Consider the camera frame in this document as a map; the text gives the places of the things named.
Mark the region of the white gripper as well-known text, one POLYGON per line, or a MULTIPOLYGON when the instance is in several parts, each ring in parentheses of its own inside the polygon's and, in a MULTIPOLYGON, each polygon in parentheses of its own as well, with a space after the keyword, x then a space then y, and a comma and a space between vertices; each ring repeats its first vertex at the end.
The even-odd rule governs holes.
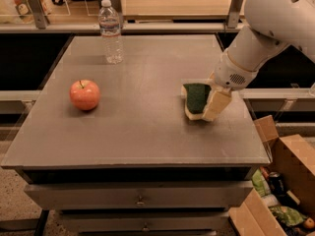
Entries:
POLYGON ((257 76, 257 71, 246 71, 237 65, 225 50, 214 72, 208 77, 208 84, 212 87, 203 110, 202 119, 214 121, 230 104, 232 90, 245 89, 257 76))

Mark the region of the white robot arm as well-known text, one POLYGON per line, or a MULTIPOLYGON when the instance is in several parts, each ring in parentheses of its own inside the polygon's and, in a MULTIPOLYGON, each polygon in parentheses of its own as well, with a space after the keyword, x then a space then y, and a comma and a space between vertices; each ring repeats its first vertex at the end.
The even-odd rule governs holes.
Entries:
POLYGON ((215 120, 231 102, 231 93, 245 89, 262 66, 289 46, 315 61, 314 0, 246 0, 247 25, 221 54, 207 79, 211 92, 202 112, 215 120))

